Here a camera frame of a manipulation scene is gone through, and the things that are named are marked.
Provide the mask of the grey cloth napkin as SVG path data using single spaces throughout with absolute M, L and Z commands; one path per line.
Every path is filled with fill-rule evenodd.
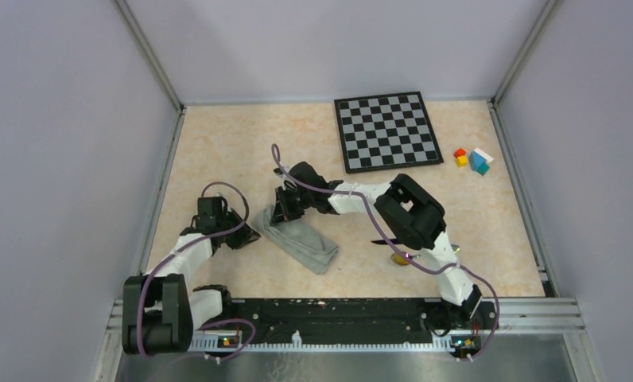
M 256 214 L 252 227 L 315 275 L 324 275 L 339 254 L 339 246 L 303 220 L 271 224 L 273 205 Z

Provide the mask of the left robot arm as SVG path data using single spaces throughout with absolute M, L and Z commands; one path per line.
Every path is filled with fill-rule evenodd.
M 196 215 L 169 254 L 124 282 L 121 334 L 126 354 L 183 353 L 206 322 L 216 329 L 233 322 L 228 288 L 193 286 L 192 278 L 221 246 L 240 249 L 260 235 L 223 196 L 199 197 L 196 205 Z

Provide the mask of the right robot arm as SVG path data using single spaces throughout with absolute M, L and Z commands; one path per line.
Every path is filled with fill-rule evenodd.
M 273 172 L 282 185 L 275 190 L 271 224 L 298 220 L 307 209 L 332 215 L 366 213 L 375 229 L 385 223 L 391 230 L 392 236 L 378 240 L 379 245 L 392 244 L 403 259 L 437 277 L 451 325 L 466 328 L 477 319 L 483 295 L 458 263 L 445 209 L 412 177 L 399 174 L 378 184 L 326 181 L 307 162 Z

